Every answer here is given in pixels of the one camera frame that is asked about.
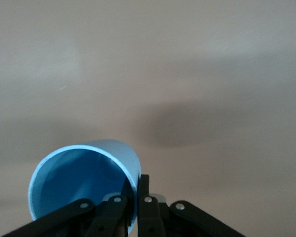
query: plastic cup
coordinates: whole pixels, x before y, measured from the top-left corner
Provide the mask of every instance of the plastic cup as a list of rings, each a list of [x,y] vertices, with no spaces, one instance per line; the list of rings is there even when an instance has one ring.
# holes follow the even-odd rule
[[[32,175],[30,214],[36,220],[81,198],[98,205],[110,194],[120,194],[126,181],[134,195],[130,232],[137,216],[140,174],[135,151],[120,141],[98,140],[59,148],[46,156]]]

